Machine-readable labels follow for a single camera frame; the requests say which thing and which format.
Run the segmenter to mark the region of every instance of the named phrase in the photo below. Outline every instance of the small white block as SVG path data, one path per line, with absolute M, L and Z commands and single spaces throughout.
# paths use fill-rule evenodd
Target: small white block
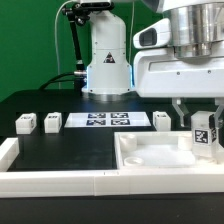
M 33 129 L 37 126 L 37 116 L 34 113 L 22 114 L 16 120 L 17 134 L 31 134 Z
M 0 172 L 6 172 L 18 154 L 18 139 L 7 138 L 0 146 Z
M 58 133 L 62 125 L 61 113 L 49 113 L 44 120 L 45 133 Z
M 157 131 L 170 131 L 171 119 L 166 112 L 153 112 L 153 125 Z

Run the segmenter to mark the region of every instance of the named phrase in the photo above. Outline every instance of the white robot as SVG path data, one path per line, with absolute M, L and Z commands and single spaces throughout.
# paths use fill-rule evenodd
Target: white robot
M 164 19 L 134 36 L 134 46 L 143 49 L 134 60 L 136 91 L 172 98 L 181 126 L 188 114 L 182 98 L 214 98 L 216 112 L 191 118 L 195 154 L 212 157 L 216 130 L 223 128 L 224 0 L 143 1 Z
M 73 33 L 72 23 L 84 25 L 90 21 L 92 61 L 87 66 L 87 85 L 82 93 L 100 101 L 121 100 L 133 88 L 132 67 L 126 60 L 126 26 L 110 12 L 113 7 L 110 0 L 78 0 L 71 9 L 64 10 Z

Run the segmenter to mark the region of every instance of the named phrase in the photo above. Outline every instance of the cube with black marking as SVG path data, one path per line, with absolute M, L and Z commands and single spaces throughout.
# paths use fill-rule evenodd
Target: cube with black marking
M 37 116 L 34 113 L 22 114 L 16 120 L 16 133 L 17 134 L 31 134 L 37 126 Z
M 194 155 L 213 158 L 216 153 L 214 113 L 198 111 L 191 117 Z
M 61 125 L 61 113 L 49 113 L 44 120 L 45 133 L 59 133 Z

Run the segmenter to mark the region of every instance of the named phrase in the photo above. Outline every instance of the white box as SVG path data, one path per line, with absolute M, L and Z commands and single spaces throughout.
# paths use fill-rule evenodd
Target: white box
M 61 113 L 49 113 L 44 120 L 45 133 L 58 133 L 62 125 Z
M 166 112 L 153 112 L 153 125 L 157 131 L 170 131 L 171 119 Z
M 16 133 L 17 134 L 31 134 L 37 126 L 37 116 L 34 113 L 22 114 L 16 120 Z
M 216 128 L 210 123 L 213 112 L 198 111 L 191 117 L 193 153 L 196 156 L 213 158 L 216 154 Z
M 7 138 L 0 146 L 0 172 L 6 172 L 18 154 L 18 139 Z

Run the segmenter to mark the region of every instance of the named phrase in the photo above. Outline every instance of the green background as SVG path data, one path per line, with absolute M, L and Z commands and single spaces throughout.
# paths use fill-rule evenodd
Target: green background
M 54 22 L 64 0 L 0 1 L 0 101 L 15 91 L 38 89 L 57 75 Z M 112 13 L 122 18 L 127 29 L 127 57 L 130 47 L 132 3 L 116 3 Z M 161 15 L 142 2 L 135 3 L 133 34 L 158 21 Z M 90 25 L 78 28 L 81 51 L 86 65 L 91 61 Z M 58 26 L 61 72 L 75 70 L 73 44 L 67 18 L 60 15 Z M 136 50 L 132 49 L 133 62 Z M 62 84 L 72 88 L 72 83 Z

